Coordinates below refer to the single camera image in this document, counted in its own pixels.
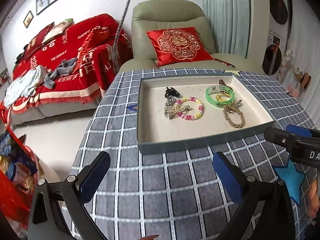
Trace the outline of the person's right hand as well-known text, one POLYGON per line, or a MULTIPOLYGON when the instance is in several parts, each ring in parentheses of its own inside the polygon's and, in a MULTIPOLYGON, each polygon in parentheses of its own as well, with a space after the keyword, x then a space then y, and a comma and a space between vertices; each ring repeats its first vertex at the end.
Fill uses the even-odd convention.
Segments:
POLYGON ((315 218, 317 211, 319 210, 319 197, 317 195, 318 183, 317 179, 313 180, 310 184, 308 191, 309 207, 307 213, 310 218, 315 218))

